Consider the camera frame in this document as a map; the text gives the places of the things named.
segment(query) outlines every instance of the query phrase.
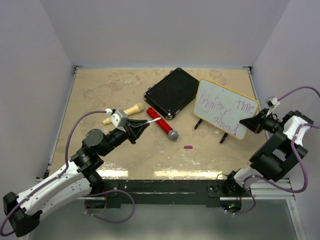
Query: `black case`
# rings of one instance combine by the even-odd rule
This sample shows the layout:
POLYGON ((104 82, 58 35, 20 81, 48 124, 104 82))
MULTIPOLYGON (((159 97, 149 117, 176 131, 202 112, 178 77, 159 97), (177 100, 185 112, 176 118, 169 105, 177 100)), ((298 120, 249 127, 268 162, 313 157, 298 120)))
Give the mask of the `black case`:
POLYGON ((144 100, 166 119, 176 117, 197 94, 199 81, 176 68, 144 93, 144 100))

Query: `glittery red handle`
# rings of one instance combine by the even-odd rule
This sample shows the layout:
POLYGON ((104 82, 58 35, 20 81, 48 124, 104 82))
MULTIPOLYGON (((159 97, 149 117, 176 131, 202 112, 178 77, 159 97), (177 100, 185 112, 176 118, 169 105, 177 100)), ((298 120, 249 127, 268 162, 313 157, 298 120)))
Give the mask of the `glittery red handle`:
MULTIPOLYGON (((149 107, 146 110, 146 113, 152 119, 160 118, 159 114, 152 107, 149 107)), ((172 127, 170 127, 169 124, 166 123, 165 120, 163 120, 163 118, 161 118, 160 120, 156 121, 156 124, 158 124, 160 126, 160 128, 162 128, 165 131, 166 134, 168 134, 172 130, 172 127)))

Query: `gray floor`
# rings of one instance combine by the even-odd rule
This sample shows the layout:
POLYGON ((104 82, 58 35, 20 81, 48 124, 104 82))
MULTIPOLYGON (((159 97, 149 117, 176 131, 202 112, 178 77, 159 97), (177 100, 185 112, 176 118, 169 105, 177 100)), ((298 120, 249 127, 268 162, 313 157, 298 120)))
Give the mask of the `gray floor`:
MULTIPOLYGON (((244 208, 252 204, 245 201, 244 208)), ((125 217, 131 205, 104 209, 110 219, 125 217)), ((84 214, 76 200, 40 223, 30 240, 296 240, 285 200, 257 200, 248 214, 230 216, 200 205, 138 205, 125 223, 106 223, 84 214)))

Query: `yellow whiteboard frame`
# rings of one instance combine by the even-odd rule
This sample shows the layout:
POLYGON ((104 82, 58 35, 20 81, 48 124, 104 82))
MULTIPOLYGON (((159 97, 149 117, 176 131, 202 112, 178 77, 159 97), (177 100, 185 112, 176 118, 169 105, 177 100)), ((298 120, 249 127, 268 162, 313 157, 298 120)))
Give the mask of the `yellow whiteboard frame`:
MULTIPOLYGON (((238 94, 238 95, 241 95, 241 96, 243 96, 243 97, 245 97, 245 98, 247 98, 247 99, 250 99, 250 100, 256 102, 256 103, 257 103, 257 108, 256 108, 256 110, 255 110, 255 112, 254 112, 253 115, 254 115, 254 116, 257 115, 257 112, 259 111, 259 107, 260 107, 260 103, 259 103, 259 101, 258 101, 257 99, 254 99, 254 98, 252 98, 252 97, 246 96, 246 95, 244 95, 244 94, 242 94, 242 93, 240 93, 240 92, 238 92, 238 91, 235 91, 235 90, 233 90, 233 89, 231 89, 231 88, 228 88, 228 87, 226 87, 226 86, 220 85, 219 83, 216 83, 216 82, 214 82, 214 81, 210 81, 210 80, 208 80, 208 79, 206 79, 206 78, 202 78, 202 79, 199 81, 199 86, 200 86, 202 80, 205 80, 205 81, 207 81, 207 82, 209 82, 209 83, 218 85, 219 87, 222 87, 222 88, 224 88, 224 89, 227 89, 227 90, 229 90, 229 91, 231 91, 231 92, 234 92, 234 93, 236 93, 236 94, 238 94)), ((198 90, 196 91, 196 96, 195 96, 195 100, 196 100, 196 101, 197 101, 197 99, 198 99, 198 93, 199 93, 199 87, 198 87, 198 90)), ((217 125, 214 125, 213 123, 211 123, 211 122, 203 119, 202 117, 198 116, 198 115, 195 113, 195 109, 196 109, 196 105, 194 105, 194 109, 193 109, 193 114, 194 114, 194 115, 196 115, 198 118, 206 121, 207 123, 215 126, 216 128, 218 128, 218 129, 220 129, 220 130, 222 130, 222 131, 224 131, 225 133, 228 134, 228 132, 226 132, 225 130, 223 130, 221 127, 219 127, 219 126, 217 126, 217 125)), ((246 138, 246 136, 247 136, 247 134, 248 134, 248 130, 249 130, 249 129, 246 130, 243 138, 239 138, 239 137, 234 136, 234 135, 232 135, 232 134, 229 134, 229 135, 232 136, 232 137, 234 137, 234 138, 236 138, 236 139, 243 140, 243 139, 246 138)))

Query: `whiteboard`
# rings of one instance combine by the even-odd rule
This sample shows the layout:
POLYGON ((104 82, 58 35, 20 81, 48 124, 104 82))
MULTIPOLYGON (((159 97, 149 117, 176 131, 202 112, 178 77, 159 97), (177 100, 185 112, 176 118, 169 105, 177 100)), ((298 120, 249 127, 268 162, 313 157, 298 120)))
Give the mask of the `whiteboard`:
POLYGON ((257 100, 217 83, 201 79, 193 113, 241 140, 245 138, 248 128, 239 121, 253 117, 258 109, 257 100))

